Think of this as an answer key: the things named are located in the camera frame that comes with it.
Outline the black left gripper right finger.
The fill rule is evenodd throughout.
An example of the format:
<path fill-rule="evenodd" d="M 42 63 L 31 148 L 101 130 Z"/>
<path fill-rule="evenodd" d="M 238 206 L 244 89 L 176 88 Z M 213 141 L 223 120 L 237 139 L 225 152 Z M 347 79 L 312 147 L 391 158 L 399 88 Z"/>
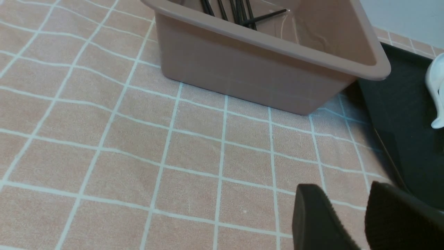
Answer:
<path fill-rule="evenodd" d="M 390 184 L 374 181 L 365 236 L 371 250 L 442 250 L 443 213 Z"/>

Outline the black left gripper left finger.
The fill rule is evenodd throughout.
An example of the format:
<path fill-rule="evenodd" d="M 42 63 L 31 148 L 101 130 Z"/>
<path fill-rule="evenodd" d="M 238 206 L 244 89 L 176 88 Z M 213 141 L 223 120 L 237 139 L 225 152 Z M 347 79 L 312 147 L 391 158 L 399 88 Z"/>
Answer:
<path fill-rule="evenodd" d="M 359 250 L 324 191 L 298 184 L 292 221 L 295 250 Z"/>

